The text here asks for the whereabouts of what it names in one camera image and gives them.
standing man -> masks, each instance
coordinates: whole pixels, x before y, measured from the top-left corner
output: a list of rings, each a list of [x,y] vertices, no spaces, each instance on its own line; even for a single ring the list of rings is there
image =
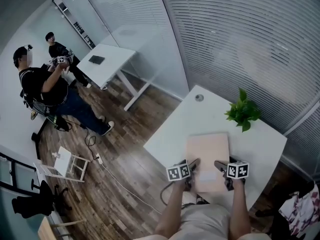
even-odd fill
[[[233,180],[231,214],[217,204],[196,204],[181,211],[185,181],[174,182],[154,234],[139,240],[271,240],[266,234],[251,233],[245,187],[240,179]]]
[[[52,32],[49,32],[45,36],[45,40],[49,44],[49,54],[51,58],[56,58],[58,56],[66,56],[68,55],[69,51],[63,46],[61,43],[56,42],[55,35]],[[84,86],[90,88],[92,85],[87,81],[85,78],[85,74],[77,67],[80,60],[73,56],[73,62],[70,65],[70,72],[74,74],[74,77]]]
[[[69,66],[60,63],[48,71],[38,67],[30,67],[28,50],[22,46],[13,54],[13,63],[19,71],[23,92],[37,102],[50,107],[56,115],[69,115],[78,119],[85,127],[103,136],[115,126],[113,121],[105,123],[104,116],[96,117],[92,108],[61,77],[62,71]]]

green plant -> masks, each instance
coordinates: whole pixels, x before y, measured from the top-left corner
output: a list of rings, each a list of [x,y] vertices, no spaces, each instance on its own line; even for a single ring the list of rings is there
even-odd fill
[[[239,99],[236,104],[230,103],[231,109],[225,113],[227,120],[236,121],[236,126],[242,127],[242,132],[248,131],[251,127],[250,120],[256,121],[261,115],[257,104],[247,99],[247,93],[244,89],[239,88]]]

floor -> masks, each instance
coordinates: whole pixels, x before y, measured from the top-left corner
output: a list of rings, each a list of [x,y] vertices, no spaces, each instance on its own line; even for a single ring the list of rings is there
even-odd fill
[[[143,84],[134,77],[130,81],[136,88]],[[131,96],[117,78],[109,84],[107,91],[101,91],[96,86],[86,89],[77,85],[77,88],[96,115],[104,114],[115,122],[114,129],[107,136],[97,136],[95,145],[91,147],[93,154],[101,155],[105,167],[123,186],[155,209],[163,211],[165,206],[160,201],[159,193],[167,184],[165,168],[143,145],[180,102],[150,86],[126,112],[123,108]],[[39,143],[42,162],[53,165],[51,153],[56,152],[60,146],[92,160],[84,143],[85,136],[86,131],[76,125],[70,132],[62,132],[47,124]],[[88,165],[84,183],[56,178],[48,180],[52,188],[59,184],[60,189],[69,189],[65,200],[72,206],[72,211],[68,211],[62,219],[66,222],[87,219],[86,223],[70,229],[77,240],[135,239],[151,234],[157,225],[159,214],[120,187],[97,161]],[[250,210],[254,230],[267,232],[272,223],[272,217],[256,218],[255,212],[272,206],[268,194],[273,186],[284,184],[290,187],[293,183],[303,182],[288,167],[279,163],[263,194]],[[170,191],[167,191],[164,199],[169,195]],[[193,198],[192,195],[186,195],[184,202],[193,201]]]

patterned cloth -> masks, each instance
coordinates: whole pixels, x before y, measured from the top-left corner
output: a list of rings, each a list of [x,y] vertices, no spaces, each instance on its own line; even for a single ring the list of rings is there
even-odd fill
[[[319,204],[319,189],[316,184],[313,190],[302,198],[299,198],[299,192],[295,192],[292,198],[284,202],[279,213],[288,221],[291,235],[302,232],[307,226],[319,220]]]

seated man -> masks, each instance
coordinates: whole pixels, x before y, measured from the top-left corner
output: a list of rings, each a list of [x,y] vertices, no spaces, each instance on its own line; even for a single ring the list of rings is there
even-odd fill
[[[50,107],[50,111],[56,115],[75,117],[81,124],[99,135],[105,135],[114,127],[113,121],[105,124],[104,116],[97,118],[90,105],[74,90],[69,89],[68,83],[61,77],[63,69],[69,65],[67,62],[58,64],[55,69],[51,66],[50,71],[29,67],[30,60],[27,53],[27,49],[22,46],[13,54],[13,63],[19,71],[25,94]]]
[[[167,207],[154,235],[140,240],[270,240],[266,234],[251,233],[244,184],[233,180],[231,215],[217,204],[191,205],[182,210],[185,181],[176,181]]]
[[[55,35],[52,32],[49,32],[45,36],[45,40],[49,44],[49,54],[51,58],[56,58],[58,56],[66,56],[69,51],[61,43],[56,42]],[[85,78],[85,74],[77,67],[80,60],[73,56],[72,64],[70,65],[70,72],[74,74],[74,77],[84,86],[90,88],[92,85]]]

